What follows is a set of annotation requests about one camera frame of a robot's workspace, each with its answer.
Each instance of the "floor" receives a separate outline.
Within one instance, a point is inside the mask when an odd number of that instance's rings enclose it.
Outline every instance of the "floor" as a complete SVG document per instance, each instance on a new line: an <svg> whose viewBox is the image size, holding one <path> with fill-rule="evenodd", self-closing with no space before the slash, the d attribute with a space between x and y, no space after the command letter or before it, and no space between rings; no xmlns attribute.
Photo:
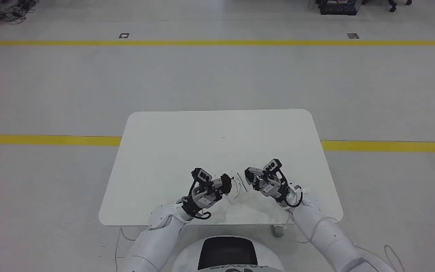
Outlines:
<svg viewBox="0 0 435 272"><path fill-rule="evenodd" d="M435 2L320 16L305 0L48 0L2 41L434 40ZM433 46L1 46L0 135L121 136L138 111L309 110L322 140L435 141ZM115 271L98 212L117 147L0 143L0 271ZM340 225L405 271L432 271L435 154L326 152ZM126 228L134 237L142 227ZM294 226L188 226L164 268L207 235L242 235L287 271L332 271ZM121 241L120 257L131 245Z"/></svg>

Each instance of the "black box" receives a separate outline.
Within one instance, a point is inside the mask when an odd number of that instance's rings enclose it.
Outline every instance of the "black box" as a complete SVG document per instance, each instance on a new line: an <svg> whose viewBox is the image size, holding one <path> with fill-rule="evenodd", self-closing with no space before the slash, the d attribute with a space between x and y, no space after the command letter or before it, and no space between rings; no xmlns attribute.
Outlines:
<svg viewBox="0 0 435 272"><path fill-rule="evenodd" d="M320 14L356 15L362 0L317 0Z"/></svg>

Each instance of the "yellow stripe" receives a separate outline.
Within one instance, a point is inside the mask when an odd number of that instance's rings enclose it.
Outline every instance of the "yellow stripe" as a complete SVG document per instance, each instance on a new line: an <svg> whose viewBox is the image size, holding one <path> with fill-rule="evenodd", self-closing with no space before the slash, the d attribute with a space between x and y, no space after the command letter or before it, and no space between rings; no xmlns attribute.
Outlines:
<svg viewBox="0 0 435 272"><path fill-rule="evenodd" d="M0 135L0 144L47 146L119 146L121 137L63 135Z"/></svg>
<svg viewBox="0 0 435 272"><path fill-rule="evenodd" d="M325 151L435 152L435 142L423 141L322 141Z"/></svg>
<svg viewBox="0 0 435 272"><path fill-rule="evenodd" d="M116 136L0 135L2 145L119 146ZM431 141L322 141L325 151L435 152Z"/></svg>
<svg viewBox="0 0 435 272"><path fill-rule="evenodd" d="M173 40L173 41L0 41L0 46L435 46L435 40Z"/></svg>

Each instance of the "white table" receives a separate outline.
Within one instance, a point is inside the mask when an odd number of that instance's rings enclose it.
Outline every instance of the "white table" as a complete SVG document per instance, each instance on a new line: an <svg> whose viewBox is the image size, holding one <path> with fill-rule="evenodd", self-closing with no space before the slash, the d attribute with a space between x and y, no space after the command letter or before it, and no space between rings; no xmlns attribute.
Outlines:
<svg viewBox="0 0 435 272"><path fill-rule="evenodd" d="M316 192L323 212L343 210L310 113L303 109L137 112L132 114L111 172L99 219L107 226L147 225L157 205L187 195L195 167L213 177L244 179L248 166L278 158L289 182ZM190 224L285 224L288 215L270 197L236 186L208 220Z"/></svg>

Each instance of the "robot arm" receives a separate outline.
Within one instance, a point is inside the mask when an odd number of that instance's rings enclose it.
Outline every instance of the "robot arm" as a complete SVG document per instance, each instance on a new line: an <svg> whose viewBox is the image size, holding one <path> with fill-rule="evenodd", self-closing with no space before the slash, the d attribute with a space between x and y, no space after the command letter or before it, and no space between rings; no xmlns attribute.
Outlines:
<svg viewBox="0 0 435 272"><path fill-rule="evenodd" d="M172 252L178 234L185 224L193 218L201 220L210 217L198 213L210 208L223 194L231 191L231 179L223 174L221 178L211 180L211 176L200 168L192 172L194 182L189 195L173 205L161 205L150 216L150 228L143 231L128 251L121 272L158 272Z"/></svg>
<svg viewBox="0 0 435 272"><path fill-rule="evenodd" d="M322 214L321 208L316 206L317 201L307 191L288 184L281 166L279 160L273 159L263 169L248 167L245 170L246 181L264 196L273 197L290 213L292 221L335 271L394 272L381 259L363 257L335 219Z"/></svg>

